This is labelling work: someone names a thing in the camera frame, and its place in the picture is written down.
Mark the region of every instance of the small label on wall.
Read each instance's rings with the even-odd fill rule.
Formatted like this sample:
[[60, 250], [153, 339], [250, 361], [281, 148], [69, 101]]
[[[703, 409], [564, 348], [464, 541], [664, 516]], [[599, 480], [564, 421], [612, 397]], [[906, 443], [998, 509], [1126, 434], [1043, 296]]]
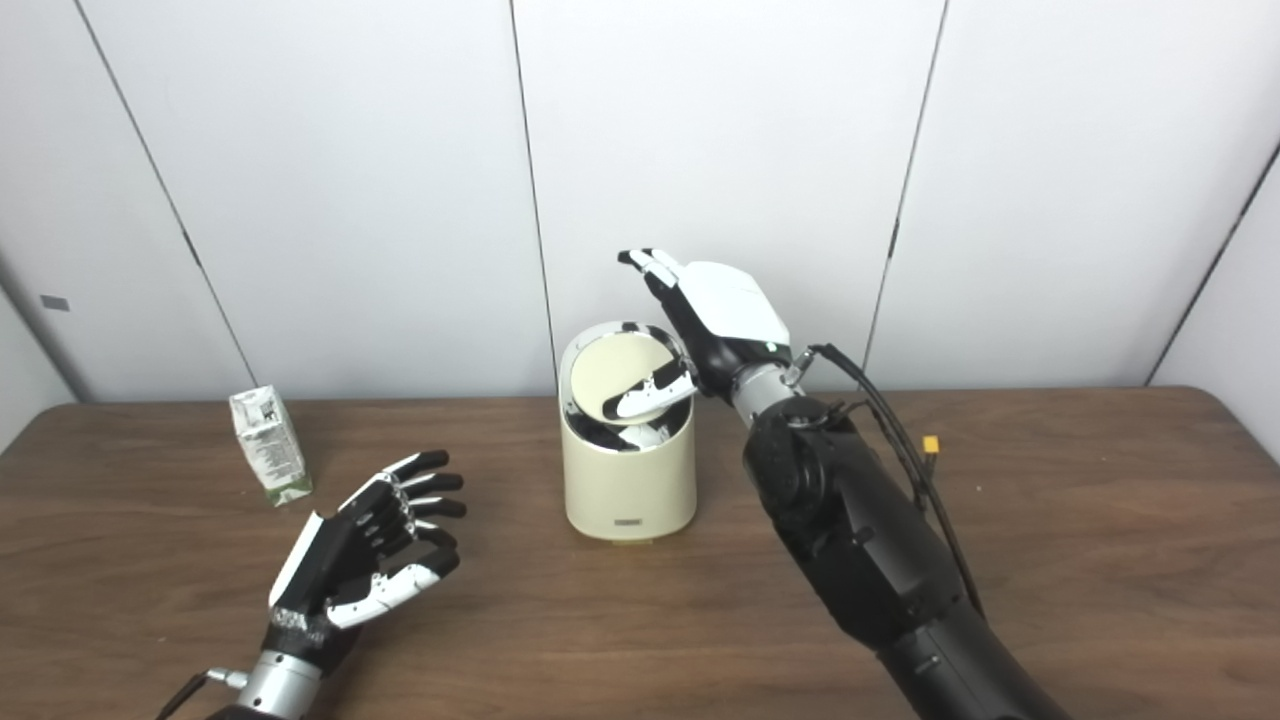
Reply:
[[61, 310], [63, 313], [72, 311], [72, 304], [68, 302], [65, 297], [58, 297], [56, 295], [41, 295], [40, 304], [44, 305], [46, 310]]

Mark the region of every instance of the silver cylinder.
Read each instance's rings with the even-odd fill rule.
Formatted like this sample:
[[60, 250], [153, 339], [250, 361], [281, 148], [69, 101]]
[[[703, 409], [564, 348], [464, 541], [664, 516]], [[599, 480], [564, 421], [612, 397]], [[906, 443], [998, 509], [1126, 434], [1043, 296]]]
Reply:
[[301, 720], [320, 691], [320, 669], [292, 655], [262, 652], [236, 705]]
[[731, 401], [748, 428], [769, 406], [804, 395], [800, 386], [790, 387], [782, 382], [783, 373], [781, 366], [765, 364], [748, 368], [735, 378]]

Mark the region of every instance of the wooden table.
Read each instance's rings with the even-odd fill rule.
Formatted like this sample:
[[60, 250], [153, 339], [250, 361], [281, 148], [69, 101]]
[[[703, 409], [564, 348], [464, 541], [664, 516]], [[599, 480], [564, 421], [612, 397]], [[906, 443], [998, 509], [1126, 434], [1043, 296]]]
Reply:
[[[1070, 712], [1280, 716], [1280, 471], [1217, 401], [891, 401], [942, 437], [991, 620]], [[566, 521], [552, 400], [291, 411], [317, 489], [283, 509], [223, 404], [67, 406], [19, 437], [0, 457], [0, 717], [150, 719], [192, 673], [250, 666], [305, 515], [430, 447], [467, 478], [462, 568], [369, 628], [312, 720], [913, 717], [773, 537], [724, 407], [698, 407], [694, 523], [632, 547]], [[232, 697], [210, 685], [179, 717]]]

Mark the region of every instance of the trash can lid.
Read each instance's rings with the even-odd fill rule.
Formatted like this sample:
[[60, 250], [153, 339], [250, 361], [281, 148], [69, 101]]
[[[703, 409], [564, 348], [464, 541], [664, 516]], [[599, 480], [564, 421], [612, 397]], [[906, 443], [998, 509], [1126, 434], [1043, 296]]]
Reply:
[[605, 400], [626, 392], [671, 359], [671, 351], [648, 334], [621, 332], [596, 338], [582, 348], [570, 370], [573, 401], [582, 413], [598, 423], [613, 425], [648, 423], [662, 415], [663, 410], [625, 420], [608, 420], [602, 407]]

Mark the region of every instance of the white robotic finger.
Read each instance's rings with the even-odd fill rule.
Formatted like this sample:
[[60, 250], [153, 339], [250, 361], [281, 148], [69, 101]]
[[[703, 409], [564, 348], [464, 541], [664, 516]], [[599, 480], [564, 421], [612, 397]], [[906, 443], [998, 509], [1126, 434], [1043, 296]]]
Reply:
[[621, 252], [618, 259], [635, 265], [641, 273], [652, 274], [667, 287], [676, 287], [680, 282], [680, 263], [660, 250], [628, 250]]
[[[668, 370], [678, 374], [671, 377], [672, 373]], [[605, 400], [600, 411], [609, 420], [630, 419], [671, 407], [696, 392], [698, 383], [694, 380], [694, 374], [677, 359], [658, 368], [622, 395]]]
[[457, 566], [456, 552], [436, 550], [390, 577], [375, 574], [366, 597], [329, 607], [329, 621], [344, 630], [367, 623], [440, 582], [440, 578]]

